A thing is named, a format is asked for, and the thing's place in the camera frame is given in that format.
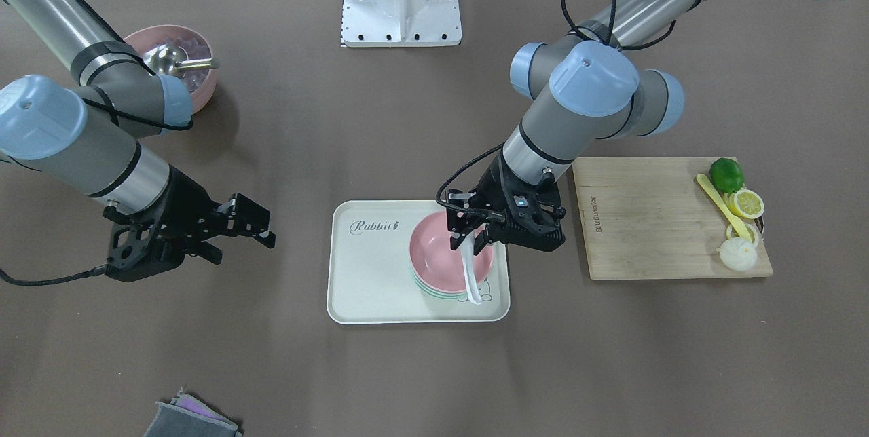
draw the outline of robotic arm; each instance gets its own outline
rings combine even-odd
[[[574,159],[592,140],[657,134],[682,115],[679,81],[654,69],[638,72],[621,50],[645,47],[701,1],[618,0],[615,10],[578,25],[568,17],[572,31],[552,45],[522,47],[510,81],[534,102],[474,189],[448,189],[446,201],[441,195],[450,181],[438,190],[451,248],[483,225],[475,254],[494,242],[546,252],[562,245],[565,209],[556,181]]]
[[[84,0],[3,0],[65,65],[78,88],[27,75],[0,90],[0,162],[51,174],[105,205],[113,221],[105,273],[124,282],[219,264],[207,240],[246,236],[274,246],[270,213],[239,193],[226,203],[137,139],[190,128],[186,85],[156,73]]]

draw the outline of green lime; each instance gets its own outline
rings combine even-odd
[[[735,193],[742,189],[745,184],[745,177],[742,175],[742,168],[733,159],[722,157],[711,163],[709,168],[709,179],[714,187],[717,187],[723,193]]]

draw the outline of pink bowl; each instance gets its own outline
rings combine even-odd
[[[462,254],[449,248],[447,212],[433,212],[423,218],[410,235],[410,263],[413,272],[429,288],[450,295],[465,292]],[[492,246],[474,257],[474,275],[483,282],[492,268]]]
[[[124,39],[142,56],[157,45],[172,42],[183,48],[190,59],[208,59],[211,57],[211,44],[197,32],[178,25],[157,25],[143,28]],[[187,71],[182,81],[190,91],[193,100],[193,113],[198,112],[208,103],[215,93],[217,74],[214,69]]]

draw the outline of cloth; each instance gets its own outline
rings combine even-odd
[[[144,437],[242,437],[242,433],[238,425],[182,390],[169,403],[158,401],[158,414]]]

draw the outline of gray cloth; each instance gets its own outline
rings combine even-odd
[[[179,394],[171,403],[158,401],[158,414],[144,437],[242,437],[238,425],[215,413],[215,418],[177,406],[182,399],[192,397]]]

